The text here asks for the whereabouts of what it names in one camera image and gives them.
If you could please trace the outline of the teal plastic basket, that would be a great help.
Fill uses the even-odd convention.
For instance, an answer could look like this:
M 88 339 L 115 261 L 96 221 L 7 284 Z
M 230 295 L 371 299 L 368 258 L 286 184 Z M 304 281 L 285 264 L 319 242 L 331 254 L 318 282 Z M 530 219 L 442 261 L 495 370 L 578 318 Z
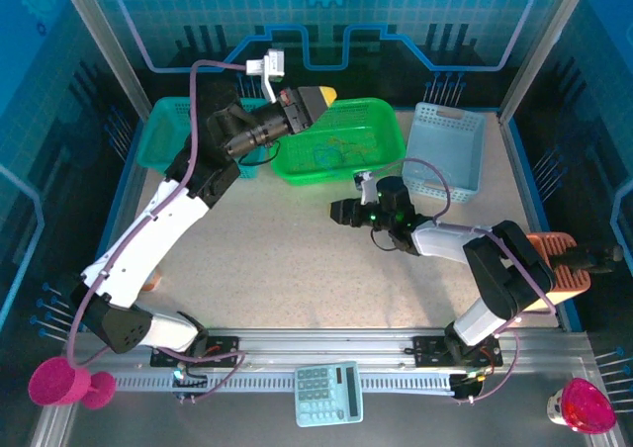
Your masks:
M 267 104 L 263 98 L 241 98 L 240 103 L 247 112 Z M 149 120 L 143 128 L 136 154 L 138 165 L 164 174 L 177 153 L 183 148 L 190 133 L 190 98 L 160 99 L 154 105 Z M 248 153 L 243 162 L 238 164 L 240 178 L 256 178 L 258 167 L 244 164 L 263 161 L 265 153 L 264 147 L 258 147 Z

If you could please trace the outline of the green plastic basket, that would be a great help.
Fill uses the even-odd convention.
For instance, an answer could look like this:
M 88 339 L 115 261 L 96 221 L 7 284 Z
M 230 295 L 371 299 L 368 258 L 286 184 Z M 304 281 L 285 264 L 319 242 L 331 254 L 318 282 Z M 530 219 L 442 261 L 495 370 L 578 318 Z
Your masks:
M 340 100 L 306 131 L 281 139 L 274 173 L 291 185 L 351 179 L 405 156 L 392 106 L 376 98 Z

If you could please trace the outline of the light blue plastic basket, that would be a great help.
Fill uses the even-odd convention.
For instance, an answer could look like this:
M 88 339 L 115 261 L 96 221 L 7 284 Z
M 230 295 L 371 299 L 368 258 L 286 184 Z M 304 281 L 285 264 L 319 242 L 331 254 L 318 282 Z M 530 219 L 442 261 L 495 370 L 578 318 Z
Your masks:
M 413 194 L 465 204 L 480 190 L 484 115 L 420 102 L 415 106 L 402 176 Z

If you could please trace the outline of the blue table edge strip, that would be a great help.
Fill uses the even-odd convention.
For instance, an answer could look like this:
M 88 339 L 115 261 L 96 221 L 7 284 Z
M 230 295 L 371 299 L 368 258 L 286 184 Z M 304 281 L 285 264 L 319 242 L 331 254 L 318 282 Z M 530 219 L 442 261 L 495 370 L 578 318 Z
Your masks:
M 537 232 L 549 231 L 550 226 L 539 196 L 518 128 L 513 119 L 499 121 L 500 133 L 513 171 L 528 226 Z M 565 331 L 583 332 L 577 307 L 572 299 L 557 305 L 557 319 Z
M 146 176 L 146 170 L 136 162 L 142 131 L 143 123 L 139 122 L 96 250 L 97 259 L 109 250 L 136 218 L 136 208 Z

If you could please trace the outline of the light blue calculator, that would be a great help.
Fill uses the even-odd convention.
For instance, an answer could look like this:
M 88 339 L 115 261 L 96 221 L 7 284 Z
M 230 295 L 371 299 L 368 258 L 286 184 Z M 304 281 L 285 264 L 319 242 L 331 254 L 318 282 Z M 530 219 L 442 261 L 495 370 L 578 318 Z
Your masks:
M 353 424 L 363 420 L 363 393 L 356 362 L 299 367 L 294 381 L 299 427 Z

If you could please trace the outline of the orange slotted rack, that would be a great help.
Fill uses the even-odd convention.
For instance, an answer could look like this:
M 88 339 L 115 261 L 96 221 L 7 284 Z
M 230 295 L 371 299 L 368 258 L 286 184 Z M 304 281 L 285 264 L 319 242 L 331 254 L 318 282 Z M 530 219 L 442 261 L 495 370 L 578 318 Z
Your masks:
M 561 255 L 577 246 L 574 238 L 563 232 L 534 232 L 528 233 L 527 238 L 548 266 L 551 266 L 551 256 Z M 574 271 L 568 266 L 559 266 L 553 270 L 553 274 L 555 285 L 546 296 L 555 306 L 590 287 L 590 275 L 585 270 Z

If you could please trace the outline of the small black control board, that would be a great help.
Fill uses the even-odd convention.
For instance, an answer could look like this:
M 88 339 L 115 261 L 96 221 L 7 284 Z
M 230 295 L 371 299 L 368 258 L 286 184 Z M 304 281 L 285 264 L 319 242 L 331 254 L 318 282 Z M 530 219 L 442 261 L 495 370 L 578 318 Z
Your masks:
M 208 384 L 206 375 L 194 374 L 191 372 L 190 365 L 185 362 L 179 362 L 172 374 L 172 385 L 174 388 L 204 388 Z M 176 399 L 180 404 L 184 404 L 185 400 L 195 401 L 196 393 L 177 392 Z
M 480 396 L 484 390 L 484 383 L 488 369 L 482 368 L 463 374 L 449 376 L 450 390 L 456 402 L 470 402 Z

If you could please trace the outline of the black object in rack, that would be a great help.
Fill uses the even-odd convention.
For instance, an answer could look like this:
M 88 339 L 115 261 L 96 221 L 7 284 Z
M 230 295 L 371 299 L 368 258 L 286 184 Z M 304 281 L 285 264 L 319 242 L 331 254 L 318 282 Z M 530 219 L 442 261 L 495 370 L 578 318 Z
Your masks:
M 549 257 L 553 269 L 566 266 L 571 272 L 583 270 L 590 274 L 611 273 L 623 259 L 624 251 L 621 245 L 597 243 L 569 247 L 562 254 Z

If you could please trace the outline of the magenta goblet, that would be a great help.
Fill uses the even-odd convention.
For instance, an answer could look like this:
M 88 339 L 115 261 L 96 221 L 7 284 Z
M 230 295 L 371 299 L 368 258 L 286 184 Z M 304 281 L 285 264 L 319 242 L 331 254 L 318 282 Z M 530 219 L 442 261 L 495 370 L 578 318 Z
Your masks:
M 107 372 L 92 374 L 87 368 L 73 368 L 65 357 L 53 357 L 36 369 L 28 384 L 32 402 L 40 406 L 80 402 L 88 409 L 107 405 L 115 395 L 117 382 Z

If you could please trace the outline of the aluminium rail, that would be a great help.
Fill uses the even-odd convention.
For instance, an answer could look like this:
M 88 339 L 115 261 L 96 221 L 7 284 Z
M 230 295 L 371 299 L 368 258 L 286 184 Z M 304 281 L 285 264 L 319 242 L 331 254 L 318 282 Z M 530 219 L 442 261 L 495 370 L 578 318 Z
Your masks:
M 304 365 L 355 361 L 361 373 L 473 373 L 467 365 L 417 368 L 405 354 L 416 336 L 440 335 L 440 329 L 212 329 L 211 336 L 236 336 L 245 352 L 242 374 L 290 373 Z M 588 337 L 554 328 L 515 328 L 499 339 L 502 364 L 515 374 L 554 374 L 596 379 L 599 370 Z

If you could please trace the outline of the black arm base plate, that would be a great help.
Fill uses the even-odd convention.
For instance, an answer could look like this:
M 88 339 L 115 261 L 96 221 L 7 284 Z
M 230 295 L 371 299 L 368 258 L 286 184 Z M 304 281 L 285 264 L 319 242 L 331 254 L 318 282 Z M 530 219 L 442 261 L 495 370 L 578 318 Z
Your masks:
M 474 346 L 447 335 L 416 336 L 412 339 L 411 353 L 418 368 L 485 368 L 503 365 L 498 340 L 493 336 Z
M 205 345 L 201 357 L 210 357 L 225 353 L 231 353 L 230 357 L 223 359 L 208 361 L 205 363 L 187 363 L 185 365 L 193 368 L 233 368 L 238 360 L 239 355 L 236 351 L 239 348 L 239 338 L 237 336 L 218 336 L 210 337 Z M 176 359 L 159 350 L 153 350 L 150 356 L 149 365 L 152 368 L 176 368 L 182 360 Z

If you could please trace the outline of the aluminium frame post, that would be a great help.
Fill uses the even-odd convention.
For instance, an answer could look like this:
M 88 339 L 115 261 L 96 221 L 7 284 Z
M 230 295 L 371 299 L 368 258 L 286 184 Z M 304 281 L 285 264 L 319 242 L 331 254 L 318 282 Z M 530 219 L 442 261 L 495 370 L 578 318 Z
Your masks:
M 97 48 L 117 78 L 138 117 L 145 123 L 152 106 L 132 64 L 97 0 L 70 0 Z
M 580 0 L 556 0 L 540 35 L 529 49 L 497 112 L 501 126 L 513 118 Z

